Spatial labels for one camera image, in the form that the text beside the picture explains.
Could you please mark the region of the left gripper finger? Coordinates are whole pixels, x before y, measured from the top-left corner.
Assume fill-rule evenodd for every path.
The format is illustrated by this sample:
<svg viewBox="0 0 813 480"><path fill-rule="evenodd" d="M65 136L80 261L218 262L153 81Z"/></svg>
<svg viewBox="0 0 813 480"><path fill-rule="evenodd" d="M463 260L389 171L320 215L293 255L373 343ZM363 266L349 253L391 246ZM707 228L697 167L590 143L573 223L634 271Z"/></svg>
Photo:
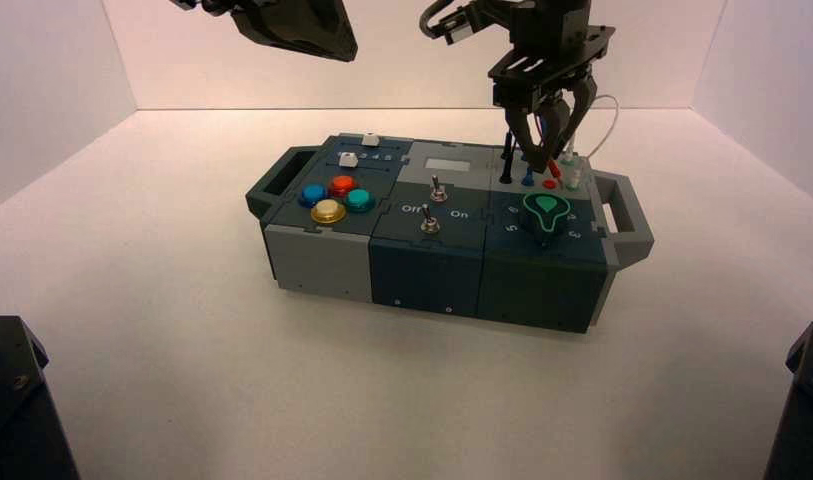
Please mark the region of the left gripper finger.
<svg viewBox="0 0 813 480"><path fill-rule="evenodd" d="M342 1L279 1L273 7L279 43L296 52L352 62L358 45Z"/></svg>
<svg viewBox="0 0 813 480"><path fill-rule="evenodd" d="M231 15L231 18L235 22L235 25L239 32L252 42L257 43L259 45L296 52L283 47L279 43L277 36L273 31L273 8L268 12L267 15L262 16Z"/></svg>

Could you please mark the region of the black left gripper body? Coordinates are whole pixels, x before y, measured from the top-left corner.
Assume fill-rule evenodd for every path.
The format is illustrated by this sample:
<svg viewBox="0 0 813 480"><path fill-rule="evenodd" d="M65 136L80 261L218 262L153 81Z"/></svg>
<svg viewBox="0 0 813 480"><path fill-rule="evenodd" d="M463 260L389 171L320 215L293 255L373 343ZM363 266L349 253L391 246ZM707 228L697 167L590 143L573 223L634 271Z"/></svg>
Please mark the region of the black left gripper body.
<svg viewBox="0 0 813 480"><path fill-rule="evenodd" d="M274 7L273 1L257 0L171 0L170 3L184 11L200 8L215 17L225 14L262 16Z"/></svg>

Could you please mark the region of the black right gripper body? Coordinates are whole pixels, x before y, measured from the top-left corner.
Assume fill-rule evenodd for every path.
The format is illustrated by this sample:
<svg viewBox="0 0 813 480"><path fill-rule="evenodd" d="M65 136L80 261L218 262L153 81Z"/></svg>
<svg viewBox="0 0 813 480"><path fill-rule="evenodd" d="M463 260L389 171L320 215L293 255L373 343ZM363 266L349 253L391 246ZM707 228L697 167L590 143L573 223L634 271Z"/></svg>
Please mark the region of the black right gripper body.
<svg viewBox="0 0 813 480"><path fill-rule="evenodd" d="M589 1L490 1L488 9L511 44L488 72L496 106L536 110L559 91L596 88L591 64L607 55L615 27L593 23Z"/></svg>

